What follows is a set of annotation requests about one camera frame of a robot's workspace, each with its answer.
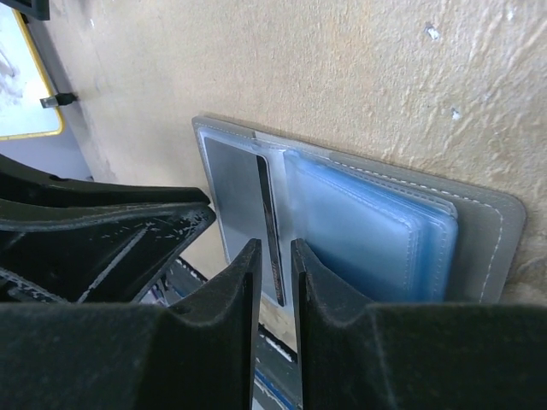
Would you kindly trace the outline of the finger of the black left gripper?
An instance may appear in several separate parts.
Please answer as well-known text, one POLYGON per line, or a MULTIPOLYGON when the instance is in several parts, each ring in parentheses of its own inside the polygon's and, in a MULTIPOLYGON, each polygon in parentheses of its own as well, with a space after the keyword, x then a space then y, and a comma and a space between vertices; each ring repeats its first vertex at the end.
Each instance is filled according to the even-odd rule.
POLYGON ((51 208, 102 207, 140 203, 210 204, 194 187, 153 187, 62 179, 1 156, 1 198, 51 208))
POLYGON ((21 302, 137 302, 214 221, 202 202, 2 202, 1 289, 21 302))

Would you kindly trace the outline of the grey card holder wallet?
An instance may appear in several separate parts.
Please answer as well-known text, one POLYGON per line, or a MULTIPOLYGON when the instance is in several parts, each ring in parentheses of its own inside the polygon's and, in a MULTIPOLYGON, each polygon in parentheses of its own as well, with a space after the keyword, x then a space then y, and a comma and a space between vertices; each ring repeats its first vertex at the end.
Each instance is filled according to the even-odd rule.
POLYGON ((225 256, 262 242, 256 157, 269 165, 290 308, 291 243, 380 302, 496 302, 526 222, 506 193, 346 155, 208 117, 192 126, 225 256))

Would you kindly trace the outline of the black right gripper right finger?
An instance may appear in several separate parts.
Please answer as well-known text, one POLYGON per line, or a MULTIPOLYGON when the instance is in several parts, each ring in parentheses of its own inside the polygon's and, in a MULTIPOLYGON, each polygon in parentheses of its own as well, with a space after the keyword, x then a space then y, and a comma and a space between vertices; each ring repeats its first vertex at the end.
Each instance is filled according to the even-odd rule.
POLYGON ((546 310, 379 303, 291 244, 307 409, 543 409, 546 310))

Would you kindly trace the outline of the black VIP credit card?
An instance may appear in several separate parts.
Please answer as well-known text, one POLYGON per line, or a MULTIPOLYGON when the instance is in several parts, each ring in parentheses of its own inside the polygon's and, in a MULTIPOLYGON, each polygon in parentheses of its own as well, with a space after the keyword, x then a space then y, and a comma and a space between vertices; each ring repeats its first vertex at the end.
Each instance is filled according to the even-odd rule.
POLYGON ((268 278, 266 294, 280 307, 284 307, 286 305, 285 280, 279 250, 274 192, 267 159, 258 155, 256 157, 256 167, 265 228, 266 272, 268 278))

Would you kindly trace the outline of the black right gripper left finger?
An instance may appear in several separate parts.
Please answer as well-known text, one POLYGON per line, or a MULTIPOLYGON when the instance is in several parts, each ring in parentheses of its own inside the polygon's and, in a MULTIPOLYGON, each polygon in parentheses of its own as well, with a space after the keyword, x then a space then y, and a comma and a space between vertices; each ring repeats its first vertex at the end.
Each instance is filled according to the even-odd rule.
POLYGON ((4 409, 249 409, 262 245, 170 307, 1 306, 4 409))

